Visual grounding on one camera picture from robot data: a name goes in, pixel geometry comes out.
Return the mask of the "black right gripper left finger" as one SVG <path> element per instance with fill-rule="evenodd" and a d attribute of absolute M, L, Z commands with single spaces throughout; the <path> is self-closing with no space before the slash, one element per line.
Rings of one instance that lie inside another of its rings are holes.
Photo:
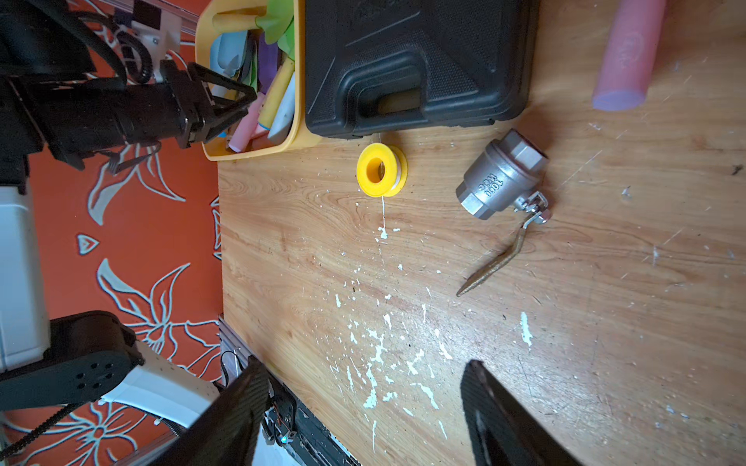
<path fill-rule="evenodd" d="M 209 409 L 153 463 L 155 465 L 250 465 L 264 413 L 269 374 L 254 356 Z"/>

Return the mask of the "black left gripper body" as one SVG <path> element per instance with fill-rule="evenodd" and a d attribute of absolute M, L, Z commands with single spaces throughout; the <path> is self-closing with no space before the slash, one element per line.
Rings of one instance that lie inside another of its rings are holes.
<path fill-rule="evenodd" d="M 151 85 L 118 85 L 114 79 L 41 83 L 34 87 L 34 118 L 55 159 L 75 169 L 85 160 L 125 145 L 187 137 L 201 97 L 201 67 L 185 70 L 161 62 L 165 77 Z"/>

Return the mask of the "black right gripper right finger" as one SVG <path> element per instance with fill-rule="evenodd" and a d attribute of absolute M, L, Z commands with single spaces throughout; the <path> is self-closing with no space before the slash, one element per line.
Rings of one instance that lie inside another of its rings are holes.
<path fill-rule="evenodd" d="M 488 371 L 483 362 L 472 359 L 465 365 L 460 394 L 476 464 L 579 463 Z"/>

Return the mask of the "purple shovel pink handle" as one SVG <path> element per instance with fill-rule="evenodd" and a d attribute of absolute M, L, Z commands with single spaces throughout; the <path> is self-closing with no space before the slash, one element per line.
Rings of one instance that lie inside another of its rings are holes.
<path fill-rule="evenodd" d="M 664 0 L 619 2 L 592 96 L 594 109 L 621 112 L 645 102 L 665 11 Z"/>

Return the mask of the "green shovel wooden handle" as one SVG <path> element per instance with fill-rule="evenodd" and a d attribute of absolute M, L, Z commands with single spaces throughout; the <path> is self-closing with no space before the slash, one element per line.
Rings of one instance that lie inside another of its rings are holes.
<path fill-rule="evenodd" d="M 295 61 L 295 2 L 268 1 L 263 14 L 234 10 L 213 16 L 213 27 L 219 33 L 261 30 L 266 45 L 276 45 Z"/>

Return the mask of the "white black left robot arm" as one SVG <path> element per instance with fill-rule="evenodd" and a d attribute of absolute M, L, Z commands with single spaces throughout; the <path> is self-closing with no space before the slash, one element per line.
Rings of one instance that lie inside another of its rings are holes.
<path fill-rule="evenodd" d="M 50 318 L 117 314 L 154 351 L 208 381 L 220 376 L 221 227 L 218 169 L 174 140 L 111 174 L 107 157 L 78 171 L 29 157 Z M 171 434 L 124 405 L 93 403 L 60 421 L 7 465 L 113 465 Z"/>

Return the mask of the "yellow storage box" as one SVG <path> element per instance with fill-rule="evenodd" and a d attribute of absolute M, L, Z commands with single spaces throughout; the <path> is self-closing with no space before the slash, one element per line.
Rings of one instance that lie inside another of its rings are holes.
<path fill-rule="evenodd" d="M 268 1 L 213 1 L 199 18 L 195 57 L 200 65 L 231 83 L 246 83 L 258 100 L 246 116 L 203 145 L 211 161 L 251 158 L 308 149 L 322 138 L 305 118 L 305 3 L 295 2 L 295 61 L 276 45 L 266 45 L 261 30 L 219 33 L 214 15 L 234 10 L 263 14 Z"/>

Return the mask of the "yellow tape roll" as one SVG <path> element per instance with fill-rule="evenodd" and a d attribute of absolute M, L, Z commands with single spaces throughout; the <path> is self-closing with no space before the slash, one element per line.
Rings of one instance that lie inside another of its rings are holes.
<path fill-rule="evenodd" d="M 370 197 L 392 197 L 406 184 L 408 161 L 401 149 L 383 143 L 368 145 L 357 161 L 357 182 Z"/>

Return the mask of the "black plastic tool case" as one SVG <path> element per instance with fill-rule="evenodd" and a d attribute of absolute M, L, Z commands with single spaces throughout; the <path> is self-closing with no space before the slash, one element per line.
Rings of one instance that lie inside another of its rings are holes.
<path fill-rule="evenodd" d="M 526 108 L 535 1 L 309 1 L 304 13 L 316 135 L 490 125 Z"/>

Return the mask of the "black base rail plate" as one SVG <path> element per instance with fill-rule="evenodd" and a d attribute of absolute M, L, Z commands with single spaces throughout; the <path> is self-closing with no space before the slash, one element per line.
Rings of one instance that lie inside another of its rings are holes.
<path fill-rule="evenodd" d="M 284 449 L 298 465 L 361 466 L 285 384 L 272 375 L 269 383 L 269 404 L 262 421 L 268 446 Z"/>

